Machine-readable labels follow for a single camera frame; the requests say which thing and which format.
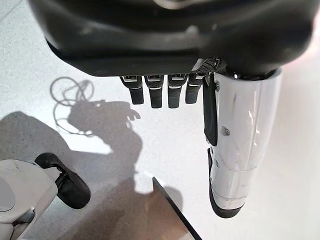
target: speckled floor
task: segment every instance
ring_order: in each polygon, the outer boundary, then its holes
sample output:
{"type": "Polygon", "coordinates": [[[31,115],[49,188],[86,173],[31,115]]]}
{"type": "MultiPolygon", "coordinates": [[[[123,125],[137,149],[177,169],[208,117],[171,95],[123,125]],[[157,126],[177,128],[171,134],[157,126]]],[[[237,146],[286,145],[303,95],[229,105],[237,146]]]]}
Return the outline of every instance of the speckled floor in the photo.
{"type": "Polygon", "coordinates": [[[317,28],[308,51],[284,67],[251,193],[236,217],[221,219],[208,196],[201,95],[175,110],[164,98],[165,107],[155,110],[145,89],[145,104],[133,106],[117,78],[92,77],[59,60],[25,0],[0,0],[0,159],[56,153],[92,192],[82,210],[56,198],[25,239],[131,239],[153,176],[204,240],[319,239],[319,43],[317,28]]]}

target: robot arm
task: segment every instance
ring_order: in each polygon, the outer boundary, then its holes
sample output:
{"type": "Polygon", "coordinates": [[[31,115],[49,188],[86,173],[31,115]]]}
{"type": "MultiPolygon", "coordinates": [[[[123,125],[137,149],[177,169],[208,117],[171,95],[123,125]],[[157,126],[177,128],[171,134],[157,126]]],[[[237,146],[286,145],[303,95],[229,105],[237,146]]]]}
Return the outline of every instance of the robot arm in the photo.
{"type": "Polygon", "coordinates": [[[50,49],[97,77],[121,76],[133,104],[194,104],[203,85],[210,199],[233,217],[271,134],[281,66],[307,48],[319,0],[29,0],[50,49]]]}

